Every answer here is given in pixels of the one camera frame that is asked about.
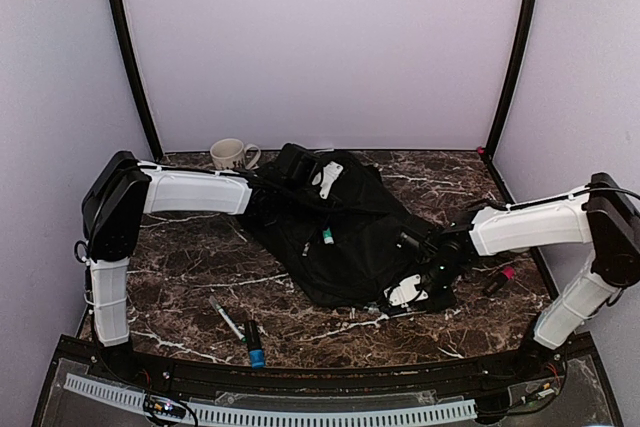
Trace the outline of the black student bag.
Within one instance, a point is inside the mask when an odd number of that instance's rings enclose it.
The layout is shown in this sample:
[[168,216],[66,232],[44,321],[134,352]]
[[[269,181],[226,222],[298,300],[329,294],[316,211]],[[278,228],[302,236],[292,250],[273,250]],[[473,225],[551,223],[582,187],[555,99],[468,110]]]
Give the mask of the black student bag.
[[[273,169],[285,146],[256,172]],[[416,251],[397,245],[400,233],[409,229],[428,234],[439,228],[411,214],[383,185],[379,171],[352,153],[316,154],[345,168],[333,184],[326,210],[307,205],[309,188],[302,189],[301,201],[263,193],[238,221],[312,302],[334,308],[379,301],[387,288],[420,270]],[[331,229],[332,245],[323,241],[326,228]]]

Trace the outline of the green white glue stick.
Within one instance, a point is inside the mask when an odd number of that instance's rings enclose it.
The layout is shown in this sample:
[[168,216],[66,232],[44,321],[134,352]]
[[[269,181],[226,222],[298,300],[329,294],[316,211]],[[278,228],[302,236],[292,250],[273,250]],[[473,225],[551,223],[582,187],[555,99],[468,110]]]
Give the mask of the green white glue stick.
[[323,241],[327,245],[332,245],[334,243],[333,235],[330,228],[326,228],[322,231]]

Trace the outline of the blue capped white pen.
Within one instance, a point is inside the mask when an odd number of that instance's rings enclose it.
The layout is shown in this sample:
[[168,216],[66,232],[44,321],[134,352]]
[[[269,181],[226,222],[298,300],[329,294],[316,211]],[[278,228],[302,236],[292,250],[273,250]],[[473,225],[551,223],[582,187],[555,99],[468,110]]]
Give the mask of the blue capped white pen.
[[368,313],[368,314],[383,314],[384,310],[376,303],[369,303],[367,305],[364,306],[364,310]]

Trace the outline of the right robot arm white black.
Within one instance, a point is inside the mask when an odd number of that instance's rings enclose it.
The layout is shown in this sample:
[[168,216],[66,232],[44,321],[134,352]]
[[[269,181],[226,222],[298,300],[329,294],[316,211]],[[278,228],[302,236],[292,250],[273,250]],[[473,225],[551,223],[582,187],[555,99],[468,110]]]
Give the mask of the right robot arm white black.
[[511,357],[511,373],[530,381],[547,367],[548,350],[559,348],[612,296],[638,283],[638,198],[610,175],[597,173],[588,184],[557,196],[473,208],[428,234],[404,229],[398,245],[412,247],[422,265],[419,273],[389,287],[386,301],[406,308],[435,298],[476,257],[555,244],[591,245],[585,265],[538,317],[534,342]]

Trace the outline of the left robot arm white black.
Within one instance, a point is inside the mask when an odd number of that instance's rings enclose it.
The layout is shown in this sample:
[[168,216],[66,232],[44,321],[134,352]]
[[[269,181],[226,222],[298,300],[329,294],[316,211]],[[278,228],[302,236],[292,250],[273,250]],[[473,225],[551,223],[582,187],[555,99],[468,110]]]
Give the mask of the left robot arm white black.
[[137,159],[118,151],[109,160],[81,203],[83,237],[74,246],[86,267],[85,301],[93,311],[101,364],[120,383],[141,374],[140,359],[124,346],[130,340],[127,320],[127,273],[144,215],[161,212],[213,212],[242,215],[263,193],[301,201],[326,210],[343,165],[288,144],[273,169],[180,169]]

